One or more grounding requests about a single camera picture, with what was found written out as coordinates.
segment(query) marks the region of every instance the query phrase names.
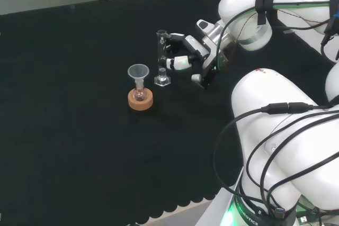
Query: cable connector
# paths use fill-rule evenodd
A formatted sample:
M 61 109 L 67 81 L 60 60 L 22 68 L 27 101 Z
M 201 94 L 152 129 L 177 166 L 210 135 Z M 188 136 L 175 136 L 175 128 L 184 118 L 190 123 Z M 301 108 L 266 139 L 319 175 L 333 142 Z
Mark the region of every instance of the cable connector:
M 324 109 L 324 107 L 314 106 L 314 105 L 307 104 L 307 103 L 271 103 L 261 108 L 263 113 L 267 113 L 269 115 L 299 114 L 299 113 L 308 112 L 314 109 Z
M 339 12 L 333 15 L 332 18 L 329 19 L 324 33 L 325 33 L 325 36 L 321 42 L 322 46 L 327 45 L 331 37 L 339 33 Z
M 278 218 L 278 219 L 284 219 L 285 209 L 280 209 L 280 208 L 277 207 L 274 211 L 274 216 L 275 216 L 275 218 Z

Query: table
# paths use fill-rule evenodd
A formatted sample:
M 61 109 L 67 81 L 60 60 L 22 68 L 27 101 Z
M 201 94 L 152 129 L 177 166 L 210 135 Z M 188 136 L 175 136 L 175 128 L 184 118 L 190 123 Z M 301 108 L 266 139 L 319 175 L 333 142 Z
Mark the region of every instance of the table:
M 112 0 L 0 17 L 0 213 L 2 225 L 127 225 L 211 200 L 219 191 L 213 142 L 233 117 L 231 91 L 272 68 L 318 104 L 330 65 L 295 34 L 261 50 L 239 48 L 210 89 L 190 72 L 157 73 L 156 31 L 191 34 L 218 20 L 220 0 Z M 154 105 L 133 112 L 127 69 L 145 64 Z M 232 185 L 242 166 L 236 132 L 217 159 Z

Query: glass cylinder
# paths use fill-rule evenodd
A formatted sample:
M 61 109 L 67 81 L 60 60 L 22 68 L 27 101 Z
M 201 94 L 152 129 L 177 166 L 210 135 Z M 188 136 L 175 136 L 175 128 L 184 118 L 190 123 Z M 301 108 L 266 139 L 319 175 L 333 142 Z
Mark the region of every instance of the glass cylinder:
M 166 37 L 167 32 L 165 30 L 159 30 L 157 32 L 158 62 L 161 57 L 166 56 Z M 162 87 L 171 83 L 171 78 L 167 76 L 166 68 L 158 65 L 158 76 L 154 77 L 154 83 Z

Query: hexagonal base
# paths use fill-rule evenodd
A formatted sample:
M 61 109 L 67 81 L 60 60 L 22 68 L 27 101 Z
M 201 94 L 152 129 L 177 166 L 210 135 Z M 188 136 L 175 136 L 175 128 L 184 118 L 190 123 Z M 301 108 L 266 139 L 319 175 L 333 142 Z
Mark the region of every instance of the hexagonal base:
M 164 87 L 171 83 L 171 78 L 169 76 L 156 76 L 154 77 L 154 84 Z

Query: clear funnel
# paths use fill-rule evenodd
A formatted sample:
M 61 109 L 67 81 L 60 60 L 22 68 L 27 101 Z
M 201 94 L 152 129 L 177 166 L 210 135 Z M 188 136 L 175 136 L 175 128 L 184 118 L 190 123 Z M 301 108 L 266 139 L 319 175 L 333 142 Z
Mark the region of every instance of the clear funnel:
M 127 73 L 136 81 L 136 88 L 133 91 L 133 99 L 144 101 L 148 98 L 147 90 L 144 88 L 144 78 L 149 74 L 149 69 L 143 64 L 132 65 Z

